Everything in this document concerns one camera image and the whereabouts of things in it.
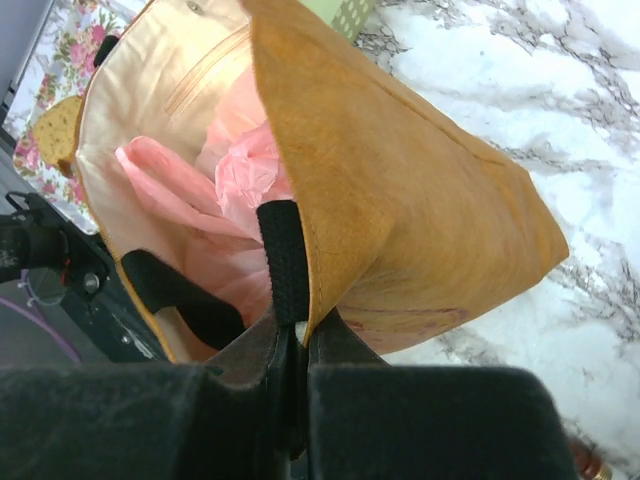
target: bag handle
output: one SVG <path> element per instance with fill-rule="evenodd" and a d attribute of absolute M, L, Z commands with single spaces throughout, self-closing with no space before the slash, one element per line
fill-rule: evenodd
<path fill-rule="evenodd" d="M 120 39 L 115 35 L 107 35 L 104 37 L 100 48 L 96 52 L 95 57 L 93 58 L 93 66 L 98 68 L 102 63 L 107 59 L 111 50 L 116 46 Z"/>
<path fill-rule="evenodd" d="M 306 322 L 309 269 L 298 205 L 292 200 L 274 200 L 260 205 L 257 214 L 278 325 Z"/>
<path fill-rule="evenodd" d="M 203 290 L 146 250 L 133 250 L 122 268 L 142 304 L 152 314 L 175 307 L 191 331 L 205 344 L 222 350 L 244 332 L 236 308 Z"/>

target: tote bag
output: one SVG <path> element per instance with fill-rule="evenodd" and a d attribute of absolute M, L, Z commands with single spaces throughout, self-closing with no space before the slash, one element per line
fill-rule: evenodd
<path fill-rule="evenodd" d="M 189 232 L 141 208 L 114 152 L 146 135 L 193 162 L 221 96 L 252 65 L 303 239 L 306 291 L 297 299 L 273 277 L 287 262 L 299 267 L 286 257 L 300 252 L 267 248 L 273 297 L 280 309 L 304 304 L 305 341 L 337 306 L 378 353 L 406 348 L 527 290 L 567 257 L 524 169 L 296 0 L 193 3 L 147 5 L 95 73 L 77 132 L 91 212 L 170 360 L 215 354 L 197 325 L 227 314 L 207 313 L 202 292 L 185 287 Z M 261 227 L 266 235 L 263 219 Z M 296 231 L 271 227 L 275 236 Z"/>

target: floral fabric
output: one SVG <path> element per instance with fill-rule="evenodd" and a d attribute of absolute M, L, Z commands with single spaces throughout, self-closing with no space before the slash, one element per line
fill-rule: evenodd
<path fill-rule="evenodd" d="M 84 93 L 94 72 L 93 58 L 105 36 L 121 34 L 134 15 L 135 12 L 108 0 L 73 2 L 25 133 L 18 140 L 14 153 L 13 162 L 18 174 L 88 235 L 97 233 L 98 227 L 89 214 L 78 179 L 65 178 L 41 160 L 32 127 L 51 106 L 71 95 Z"/>

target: white marble countertop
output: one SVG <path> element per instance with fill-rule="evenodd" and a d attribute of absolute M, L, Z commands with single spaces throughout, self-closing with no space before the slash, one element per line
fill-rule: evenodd
<path fill-rule="evenodd" d="M 640 475 L 638 18 L 635 0 L 383 0 L 358 40 L 527 168 L 572 250 L 529 292 L 387 359 L 533 371 L 616 479 Z"/>

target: purple cable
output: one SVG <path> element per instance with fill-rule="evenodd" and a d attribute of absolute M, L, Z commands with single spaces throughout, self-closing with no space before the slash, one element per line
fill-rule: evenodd
<path fill-rule="evenodd" d="M 26 280 L 27 280 L 27 272 L 24 271 L 22 272 L 21 281 L 25 286 L 24 288 L 27 292 L 27 296 L 29 297 L 29 300 L 32 300 L 34 299 L 34 295 L 33 295 L 33 292 L 29 290 L 29 286 L 27 285 Z M 36 326 L 40 327 L 42 330 L 44 330 L 49 335 L 51 335 L 51 338 L 53 338 L 53 340 L 58 344 L 60 349 L 64 352 L 64 354 L 67 357 L 69 357 L 71 361 L 78 364 L 82 363 L 82 359 L 80 358 L 80 355 L 78 354 L 76 349 L 73 347 L 73 345 L 71 345 L 71 343 L 66 338 L 60 335 L 51 325 L 49 325 L 49 322 L 45 320 L 44 315 L 40 310 L 40 308 L 38 307 L 37 303 L 35 303 L 35 310 L 36 310 L 35 313 L 32 313 L 29 310 L 22 308 L 3 297 L 0 297 L 0 304 L 4 305 L 7 308 L 10 308 L 16 313 L 19 313 L 24 318 L 34 323 Z"/>

